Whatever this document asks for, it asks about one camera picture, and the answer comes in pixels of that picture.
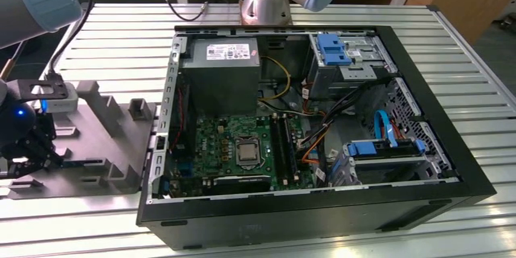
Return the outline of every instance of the black bracket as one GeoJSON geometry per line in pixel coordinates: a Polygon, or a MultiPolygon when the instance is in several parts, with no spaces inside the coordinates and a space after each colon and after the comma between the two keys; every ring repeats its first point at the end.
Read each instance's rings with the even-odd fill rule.
{"type": "Polygon", "coordinates": [[[64,82],[59,80],[13,80],[7,83],[9,93],[19,103],[35,100],[59,100],[68,98],[68,90],[64,82]],[[51,93],[32,94],[36,86],[48,88],[51,93]]]}

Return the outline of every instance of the ram slot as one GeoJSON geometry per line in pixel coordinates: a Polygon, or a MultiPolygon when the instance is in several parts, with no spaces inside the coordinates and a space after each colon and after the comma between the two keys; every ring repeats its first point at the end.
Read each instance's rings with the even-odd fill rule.
{"type": "Polygon", "coordinates": [[[296,165],[296,153],[293,149],[293,142],[291,136],[291,128],[288,126],[288,119],[285,117],[281,118],[281,131],[283,131],[283,152],[284,152],[284,163],[287,164],[288,170],[288,180],[299,181],[297,175],[297,165],[296,165]]]}
{"type": "Polygon", "coordinates": [[[284,150],[283,150],[283,132],[280,128],[281,121],[277,116],[269,118],[271,125],[271,141],[272,141],[272,154],[275,156],[275,169],[276,169],[276,179],[277,183],[281,185],[288,184],[288,175],[287,175],[287,163],[284,160],[284,150]]]}

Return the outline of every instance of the motherboard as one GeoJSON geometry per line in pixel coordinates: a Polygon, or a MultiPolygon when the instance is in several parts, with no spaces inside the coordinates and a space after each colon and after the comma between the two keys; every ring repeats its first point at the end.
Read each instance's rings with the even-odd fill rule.
{"type": "Polygon", "coordinates": [[[199,118],[196,130],[195,158],[175,167],[181,178],[172,188],[181,196],[205,195],[216,182],[239,184],[247,177],[268,184],[267,192],[313,187],[311,169],[295,158],[304,137],[296,115],[199,118]]]}

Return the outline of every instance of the slotted metal table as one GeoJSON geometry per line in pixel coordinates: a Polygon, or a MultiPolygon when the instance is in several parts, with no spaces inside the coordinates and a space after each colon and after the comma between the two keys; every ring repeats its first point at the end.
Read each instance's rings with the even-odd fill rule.
{"type": "MultiPolygon", "coordinates": [[[[176,5],[187,16],[195,15],[199,7],[176,5]]],[[[447,212],[409,231],[180,252],[135,225],[139,194],[4,199],[0,257],[516,256],[515,97],[441,13],[427,7],[357,5],[329,6],[320,13],[293,5],[292,13],[299,25],[393,27],[497,195],[447,212]]],[[[97,4],[57,68],[72,83],[99,80],[101,92],[113,95],[117,103],[136,97],[157,103],[175,26],[237,24],[237,5],[211,5],[197,22],[184,23],[164,4],[97,4]]],[[[7,190],[0,188],[0,196],[7,190]]]]}

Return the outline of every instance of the cpu socket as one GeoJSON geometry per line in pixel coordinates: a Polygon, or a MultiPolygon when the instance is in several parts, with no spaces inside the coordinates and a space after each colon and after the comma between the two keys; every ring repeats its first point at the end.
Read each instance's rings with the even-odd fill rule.
{"type": "Polygon", "coordinates": [[[253,169],[260,164],[260,140],[239,138],[236,144],[236,164],[244,169],[253,169]]]}

